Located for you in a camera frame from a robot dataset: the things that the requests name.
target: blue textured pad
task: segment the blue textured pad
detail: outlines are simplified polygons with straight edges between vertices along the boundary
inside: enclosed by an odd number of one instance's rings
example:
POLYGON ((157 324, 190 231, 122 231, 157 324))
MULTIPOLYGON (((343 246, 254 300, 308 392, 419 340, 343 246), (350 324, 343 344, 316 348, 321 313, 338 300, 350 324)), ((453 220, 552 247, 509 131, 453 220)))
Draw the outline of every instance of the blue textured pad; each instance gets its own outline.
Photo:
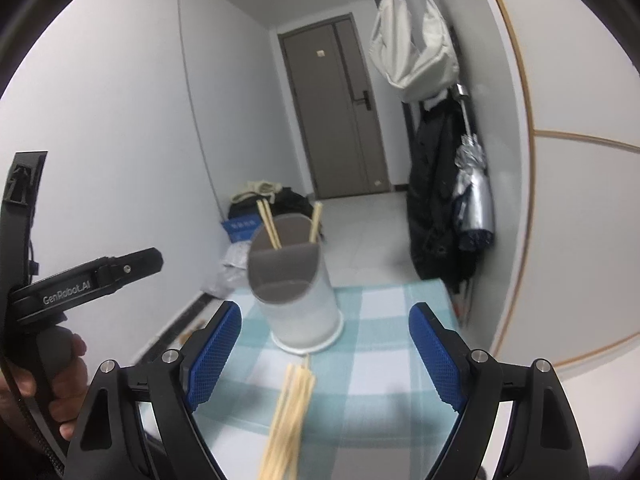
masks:
POLYGON ((241 328, 240 308, 233 304, 189 371, 189 388, 186 397, 192 412, 199 404, 209 400, 220 378, 222 368, 225 367, 226 360, 236 344, 241 328))
POLYGON ((460 385, 460 372, 417 305, 409 312, 409 333, 440 399, 460 413, 466 404, 460 385))

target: checkered tablecloth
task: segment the checkered tablecloth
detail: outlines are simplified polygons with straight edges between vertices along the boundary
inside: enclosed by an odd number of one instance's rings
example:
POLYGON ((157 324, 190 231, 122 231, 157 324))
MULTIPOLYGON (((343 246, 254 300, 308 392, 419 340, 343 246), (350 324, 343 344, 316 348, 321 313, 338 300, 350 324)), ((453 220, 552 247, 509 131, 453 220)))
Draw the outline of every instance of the checkered tablecloth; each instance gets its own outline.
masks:
MULTIPOLYGON (((455 328, 440 281, 385 288, 340 288, 345 328, 313 355, 318 377, 303 431, 300 479, 423 480, 456 420, 415 351, 408 312, 425 301, 455 328)), ((234 294, 242 332, 213 394, 195 413, 230 480, 255 479, 288 363, 270 338, 252 295, 234 294)))

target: brown door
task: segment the brown door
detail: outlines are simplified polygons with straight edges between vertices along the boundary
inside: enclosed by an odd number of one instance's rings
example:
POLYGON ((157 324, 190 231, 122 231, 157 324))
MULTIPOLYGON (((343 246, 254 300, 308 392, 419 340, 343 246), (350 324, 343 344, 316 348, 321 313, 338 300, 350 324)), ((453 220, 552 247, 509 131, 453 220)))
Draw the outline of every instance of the brown door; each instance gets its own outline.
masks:
POLYGON ((369 75, 349 17, 284 35, 316 196, 390 190, 369 75))

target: bundle of chopsticks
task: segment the bundle of chopsticks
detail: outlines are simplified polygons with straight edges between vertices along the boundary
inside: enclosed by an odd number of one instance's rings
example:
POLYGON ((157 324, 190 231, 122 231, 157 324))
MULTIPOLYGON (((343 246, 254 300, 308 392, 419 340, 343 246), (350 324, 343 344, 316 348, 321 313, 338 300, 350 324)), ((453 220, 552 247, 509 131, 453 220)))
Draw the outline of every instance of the bundle of chopsticks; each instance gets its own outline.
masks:
POLYGON ((316 377, 309 369, 308 356, 303 365, 287 367, 258 480, 282 480, 287 471, 289 480, 297 480, 302 427, 315 385, 316 377))
MULTIPOLYGON (((264 228, 269 235, 271 247, 274 249, 281 249, 282 243, 280 242, 280 236, 276 229, 276 224, 273 221, 273 214, 271 213, 271 205, 267 200, 258 200, 258 211, 260 217, 264 223, 264 228)), ((311 217, 311 231, 309 231, 309 243, 315 244, 318 241, 318 232, 320 230, 320 219, 322 217, 322 203, 316 202, 314 204, 314 213, 311 217)))

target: blue gripper pad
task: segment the blue gripper pad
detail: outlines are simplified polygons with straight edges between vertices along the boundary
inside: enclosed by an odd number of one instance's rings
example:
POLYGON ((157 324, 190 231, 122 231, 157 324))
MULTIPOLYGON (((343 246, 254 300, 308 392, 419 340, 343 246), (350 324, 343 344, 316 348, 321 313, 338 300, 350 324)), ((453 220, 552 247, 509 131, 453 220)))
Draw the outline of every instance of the blue gripper pad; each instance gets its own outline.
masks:
POLYGON ((453 330, 446 330, 426 303, 409 312, 409 333, 440 399, 458 413, 466 405, 469 348, 453 330))
POLYGON ((182 386, 192 412, 209 400, 241 328, 240 308, 225 301, 208 325, 196 330, 182 347, 182 386))

